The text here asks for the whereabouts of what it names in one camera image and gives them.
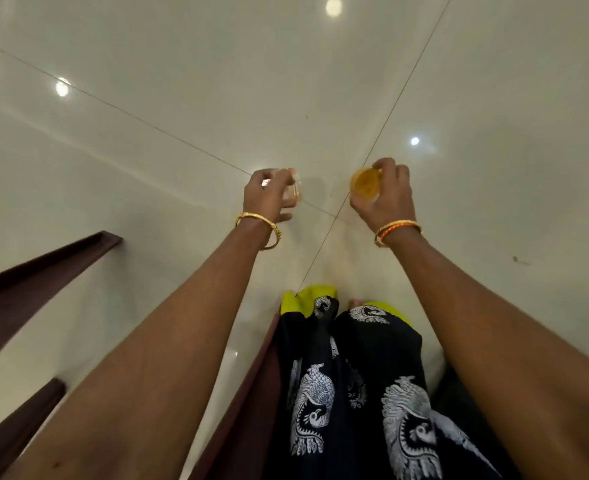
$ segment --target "gold bracelet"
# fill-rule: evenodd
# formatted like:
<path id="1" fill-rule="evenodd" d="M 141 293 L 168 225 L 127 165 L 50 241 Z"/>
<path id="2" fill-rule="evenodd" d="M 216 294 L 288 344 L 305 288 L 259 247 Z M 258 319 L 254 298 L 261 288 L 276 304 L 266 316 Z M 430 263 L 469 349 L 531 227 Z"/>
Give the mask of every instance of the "gold bracelet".
<path id="1" fill-rule="evenodd" d="M 234 220 L 235 227 L 239 225 L 239 221 L 242 220 L 243 217 L 255 217 L 256 219 L 261 219 L 266 224 L 268 224 L 270 227 L 272 227 L 272 230 L 276 234 L 276 242 L 272 246 L 268 246 L 266 248 L 263 248 L 263 250 L 265 251 L 268 249 L 276 248 L 276 245 L 279 243 L 279 241 L 281 241 L 281 231 L 279 230 L 279 227 L 276 226 L 276 224 L 274 224 L 273 222 L 270 222 L 269 220 L 267 220 L 266 217 L 261 216 L 260 214 L 253 214 L 252 212 L 242 212 Z"/>
<path id="2" fill-rule="evenodd" d="M 421 226 L 419 224 L 417 224 L 416 221 L 402 220 L 402 221 L 389 222 L 385 226 L 379 227 L 379 230 L 377 232 L 375 232 L 375 244 L 377 245 L 377 247 L 379 247 L 379 248 L 387 248 L 388 247 L 382 241 L 381 234 L 385 235 L 386 230 L 390 229 L 391 227 L 403 227 L 403 226 L 415 227 L 419 231 L 419 233 L 423 234 L 423 231 L 421 230 Z"/>

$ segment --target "orange bracelet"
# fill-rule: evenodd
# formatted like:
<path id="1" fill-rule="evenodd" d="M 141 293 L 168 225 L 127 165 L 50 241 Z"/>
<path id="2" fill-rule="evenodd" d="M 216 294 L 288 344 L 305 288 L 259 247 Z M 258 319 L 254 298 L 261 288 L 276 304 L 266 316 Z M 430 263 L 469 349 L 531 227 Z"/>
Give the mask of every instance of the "orange bracelet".
<path id="1" fill-rule="evenodd" d="M 417 230 L 423 234 L 423 231 L 421 230 L 421 226 L 419 224 L 417 224 L 415 221 L 407 221 L 407 220 L 394 221 L 394 222 L 390 222 L 390 223 L 386 224 L 385 226 L 382 226 L 377 231 L 377 233 L 375 233 L 375 244 L 380 248 L 387 248 L 388 246 L 386 246 L 386 244 L 384 243 L 384 237 L 386 237 L 386 235 L 390 231 L 395 230 L 396 228 L 405 227 L 405 226 L 416 227 Z"/>

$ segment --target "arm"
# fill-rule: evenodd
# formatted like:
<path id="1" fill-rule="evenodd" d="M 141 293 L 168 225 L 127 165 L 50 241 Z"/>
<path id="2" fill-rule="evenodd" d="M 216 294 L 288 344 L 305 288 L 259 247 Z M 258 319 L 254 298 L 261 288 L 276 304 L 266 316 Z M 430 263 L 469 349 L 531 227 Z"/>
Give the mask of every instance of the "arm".
<path id="1" fill-rule="evenodd" d="M 416 220 L 409 170 L 392 159 L 379 199 L 352 198 L 373 232 Z M 432 248 L 414 228 L 386 236 L 457 374 L 522 473 L 589 479 L 589 359 Z"/>
<path id="2" fill-rule="evenodd" d="M 272 222 L 287 170 L 252 175 L 243 209 Z M 257 253 L 272 229 L 245 218 L 114 349 L 8 471 L 15 479 L 177 479 L 207 405 Z"/>

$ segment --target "tile floor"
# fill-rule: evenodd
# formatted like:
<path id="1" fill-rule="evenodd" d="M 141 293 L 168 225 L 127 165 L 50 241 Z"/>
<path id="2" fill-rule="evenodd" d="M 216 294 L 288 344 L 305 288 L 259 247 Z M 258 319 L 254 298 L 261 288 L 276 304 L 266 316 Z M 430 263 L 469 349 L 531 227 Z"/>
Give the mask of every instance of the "tile floor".
<path id="1" fill-rule="evenodd" d="M 0 0 L 0 271 L 101 229 L 126 241 L 0 354 L 0 419 L 55 374 L 78 384 L 262 167 L 296 167 L 304 202 L 258 259 L 186 474 L 284 290 L 394 303 L 437 379 L 409 282 L 345 203 L 381 156 L 411 167 L 436 247 L 589 355 L 589 0 L 341 2 Z"/>

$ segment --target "hand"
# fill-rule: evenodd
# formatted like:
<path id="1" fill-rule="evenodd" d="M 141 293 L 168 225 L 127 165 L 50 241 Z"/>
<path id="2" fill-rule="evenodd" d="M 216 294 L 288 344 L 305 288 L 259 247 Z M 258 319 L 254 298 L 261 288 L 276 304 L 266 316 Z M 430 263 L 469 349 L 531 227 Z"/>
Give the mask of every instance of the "hand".
<path id="1" fill-rule="evenodd" d="M 373 164 L 381 170 L 379 197 L 374 202 L 358 195 L 350 196 L 350 205 L 372 232 L 393 221 L 417 220 L 412 203 L 411 174 L 405 165 L 395 165 L 392 158 L 382 158 Z"/>
<path id="2" fill-rule="evenodd" d="M 281 209 L 294 207 L 297 205 L 296 199 L 284 200 L 283 191 L 288 185 L 294 185 L 295 179 L 292 178 L 290 171 L 283 168 L 277 171 L 274 176 L 271 169 L 257 170 L 250 177 L 250 182 L 246 185 L 243 192 L 243 212 L 252 212 L 266 217 L 269 221 L 275 224 L 289 221 L 292 219 L 292 214 L 282 214 Z M 270 179 L 265 187 L 261 184 L 264 180 Z M 272 228 L 260 219 L 253 219 L 252 217 L 245 217 L 239 223 L 239 226 L 257 226 L 265 232 L 265 243 L 270 238 Z"/>

